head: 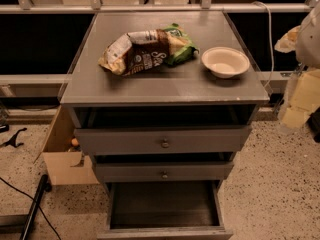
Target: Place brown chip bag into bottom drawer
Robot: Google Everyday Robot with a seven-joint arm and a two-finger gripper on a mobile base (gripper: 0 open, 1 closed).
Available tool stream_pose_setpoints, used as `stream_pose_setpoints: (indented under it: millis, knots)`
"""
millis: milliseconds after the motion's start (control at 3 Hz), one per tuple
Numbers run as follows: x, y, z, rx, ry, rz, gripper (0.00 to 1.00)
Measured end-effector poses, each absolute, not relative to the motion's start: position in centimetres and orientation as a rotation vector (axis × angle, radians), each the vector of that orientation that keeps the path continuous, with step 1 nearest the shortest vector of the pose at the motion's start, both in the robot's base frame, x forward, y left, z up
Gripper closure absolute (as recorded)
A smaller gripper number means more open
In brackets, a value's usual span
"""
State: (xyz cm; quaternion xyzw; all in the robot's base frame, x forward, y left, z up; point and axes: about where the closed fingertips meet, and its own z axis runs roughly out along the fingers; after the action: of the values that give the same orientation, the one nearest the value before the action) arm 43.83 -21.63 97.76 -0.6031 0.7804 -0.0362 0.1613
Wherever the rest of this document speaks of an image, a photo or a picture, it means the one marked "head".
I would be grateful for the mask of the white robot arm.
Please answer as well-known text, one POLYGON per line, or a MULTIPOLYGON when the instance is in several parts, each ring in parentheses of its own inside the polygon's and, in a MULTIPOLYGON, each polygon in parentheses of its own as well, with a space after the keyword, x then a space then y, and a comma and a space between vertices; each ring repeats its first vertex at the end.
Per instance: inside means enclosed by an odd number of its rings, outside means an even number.
POLYGON ((300 128, 320 107, 320 4, 277 41, 275 50, 294 51, 297 61, 307 67, 306 72, 294 74, 287 82, 285 101, 278 115, 286 127, 300 128))

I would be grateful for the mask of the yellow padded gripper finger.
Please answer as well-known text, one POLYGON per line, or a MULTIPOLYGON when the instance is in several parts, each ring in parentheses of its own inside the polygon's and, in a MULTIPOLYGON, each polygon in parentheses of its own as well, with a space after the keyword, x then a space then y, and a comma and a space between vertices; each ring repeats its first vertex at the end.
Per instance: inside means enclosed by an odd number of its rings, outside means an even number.
POLYGON ((299 30, 299 26, 290 29, 276 42, 274 46, 275 50, 281 53, 289 53, 294 51, 299 30))
POLYGON ((278 119, 290 129, 301 128, 320 107, 320 69, 308 69, 290 78, 278 119))

